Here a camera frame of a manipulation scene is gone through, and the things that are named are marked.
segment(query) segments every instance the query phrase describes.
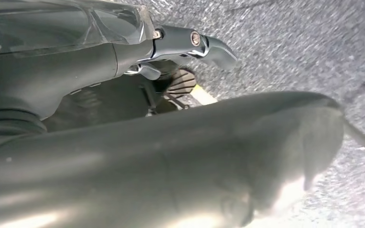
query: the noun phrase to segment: bolt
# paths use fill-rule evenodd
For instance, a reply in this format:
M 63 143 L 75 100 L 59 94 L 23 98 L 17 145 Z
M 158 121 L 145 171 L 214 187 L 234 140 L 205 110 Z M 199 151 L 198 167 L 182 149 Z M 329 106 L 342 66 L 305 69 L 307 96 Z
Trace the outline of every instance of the bolt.
M 201 36 L 197 31 L 194 31 L 191 33 L 191 43 L 195 47 L 199 46 L 201 44 Z

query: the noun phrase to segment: gray carpet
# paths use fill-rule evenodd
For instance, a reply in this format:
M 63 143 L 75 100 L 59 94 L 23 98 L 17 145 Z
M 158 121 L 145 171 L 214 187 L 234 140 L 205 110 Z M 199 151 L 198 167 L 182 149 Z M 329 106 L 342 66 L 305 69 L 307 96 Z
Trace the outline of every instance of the gray carpet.
M 218 99 L 277 90 L 318 91 L 365 132 L 365 0 L 124 0 L 154 20 L 221 38 L 240 64 L 194 64 Z M 352 141 L 281 227 L 365 227 L 365 151 Z

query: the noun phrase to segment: yellow object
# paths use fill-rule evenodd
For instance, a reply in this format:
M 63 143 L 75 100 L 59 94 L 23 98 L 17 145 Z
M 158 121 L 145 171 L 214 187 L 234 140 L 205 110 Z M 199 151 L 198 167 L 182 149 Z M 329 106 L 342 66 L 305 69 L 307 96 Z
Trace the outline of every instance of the yellow object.
M 195 98 L 202 105 L 210 105 L 218 102 L 216 98 L 207 93 L 202 87 L 196 85 L 194 89 L 191 91 L 191 96 Z

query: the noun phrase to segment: screw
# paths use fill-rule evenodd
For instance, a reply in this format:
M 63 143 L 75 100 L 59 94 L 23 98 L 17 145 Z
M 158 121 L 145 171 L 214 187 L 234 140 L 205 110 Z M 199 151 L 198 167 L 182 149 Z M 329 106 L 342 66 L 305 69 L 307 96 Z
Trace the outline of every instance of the screw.
M 201 44 L 201 36 L 199 35 L 199 33 L 197 31 L 193 31 L 191 33 L 191 43 L 195 47 L 197 47 Z

